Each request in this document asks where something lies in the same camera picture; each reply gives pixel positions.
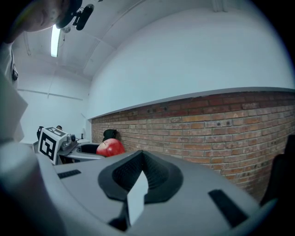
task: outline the brick wall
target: brick wall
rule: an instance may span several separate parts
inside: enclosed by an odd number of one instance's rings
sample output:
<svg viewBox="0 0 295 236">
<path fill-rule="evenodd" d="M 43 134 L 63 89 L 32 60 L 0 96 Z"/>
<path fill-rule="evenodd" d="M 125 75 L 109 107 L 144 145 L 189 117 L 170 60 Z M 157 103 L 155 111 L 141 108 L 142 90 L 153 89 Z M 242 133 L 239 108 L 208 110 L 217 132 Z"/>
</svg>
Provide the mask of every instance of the brick wall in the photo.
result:
<svg viewBox="0 0 295 236">
<path fill-rule="evenodd" d="M 272 159 L 295 133 L 295 94 L 244 92 L 175 100 L 92 120 L 92 141 L 117 129 L 126 151 L 202 163 L 260 200 Z"/>
</svg>

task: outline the black slot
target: black slot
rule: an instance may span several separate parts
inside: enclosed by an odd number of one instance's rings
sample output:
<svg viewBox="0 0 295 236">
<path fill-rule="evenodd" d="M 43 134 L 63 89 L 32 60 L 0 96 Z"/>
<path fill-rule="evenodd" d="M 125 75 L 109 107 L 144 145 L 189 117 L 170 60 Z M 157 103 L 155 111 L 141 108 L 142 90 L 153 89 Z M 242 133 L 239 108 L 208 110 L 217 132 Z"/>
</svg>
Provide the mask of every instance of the black slot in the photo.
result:
<svg viewBox="0 0 295 236">
<path fill-rule="evenodd" d="M 62 172 L 57 175 L 59 176 L 60 179 L 63 179 L 63 178 L 77 175 L 77 174 L 81 174 L 81 172 L 79 170 L 72 170 L 72 171 Z"/>
<path fill-rule="evenodd" d="M 98 183 L 108 198 L 125 201 L 141 171 L 148 181 L 145 204 L 169 200 L 183 183 L 183 175 L 176 165 L 146 151 L 137 151 L 107 166 L 100 172 Z"/>
<path fill-rule="evenodd" d="M 236 227 L 247 219 L 244 212 L 224 193 L 224 191 L 215 189 L 208 194 L 232 227 Z"/>
</svg>

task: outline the white wall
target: white wall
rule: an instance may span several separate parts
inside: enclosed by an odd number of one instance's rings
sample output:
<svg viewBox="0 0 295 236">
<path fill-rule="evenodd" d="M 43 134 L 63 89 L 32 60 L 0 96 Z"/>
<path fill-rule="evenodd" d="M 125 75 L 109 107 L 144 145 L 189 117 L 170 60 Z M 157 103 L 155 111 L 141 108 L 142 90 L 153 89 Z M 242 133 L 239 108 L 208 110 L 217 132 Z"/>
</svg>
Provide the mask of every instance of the white wall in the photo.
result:
<svg viewBox="0 0 295 236">
<path fill-rule="evenodd" d="M 87 118 L 156 101 L 295 89 L 293 68 L 260 16 L 193 9 L 129 38 L 95 75 Z"/>
<path fill-rule="evenodd" d="M 16 56 L 18 92 L 28 103 L 21 118 L 23 142 L 37 140 L 39 126 L 61 125 L 81 137 L 90 81 L 34 57 Z"/>
</svg>

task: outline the red object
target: red object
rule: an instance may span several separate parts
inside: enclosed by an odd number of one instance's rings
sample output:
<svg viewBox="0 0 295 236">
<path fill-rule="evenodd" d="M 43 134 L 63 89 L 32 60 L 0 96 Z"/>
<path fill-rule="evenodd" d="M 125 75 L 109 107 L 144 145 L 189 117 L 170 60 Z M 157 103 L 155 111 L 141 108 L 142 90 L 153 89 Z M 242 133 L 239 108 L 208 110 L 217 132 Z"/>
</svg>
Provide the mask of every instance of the red object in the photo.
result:
<svg viewBox="0 0 295 236">
<path fill-rule="evenodd" d="M 102 142 L 96 149 L 96 154 L 111 157 L 125 152 L 123 144 L 114 138 L 110 138 Z"/>
</svg>

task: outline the ceiling light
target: ceiling light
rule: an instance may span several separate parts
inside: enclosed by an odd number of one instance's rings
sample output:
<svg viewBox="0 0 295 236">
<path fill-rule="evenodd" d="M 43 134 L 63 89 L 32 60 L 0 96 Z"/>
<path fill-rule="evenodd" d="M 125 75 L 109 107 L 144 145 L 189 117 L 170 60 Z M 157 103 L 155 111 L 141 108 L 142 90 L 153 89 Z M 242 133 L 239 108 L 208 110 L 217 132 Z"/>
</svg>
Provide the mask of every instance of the ceiling light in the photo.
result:
<svg viewBox="0 0 295 236">
<path fill-rule="evenodd" d="M 59 50 L 59 36 L 60 36 L 60 29 L 56 28 L 56 25 L 52 27 L 52 34 L 51 34 L 51 56 L 57 57 L 58 50 Z"/>
</svg>

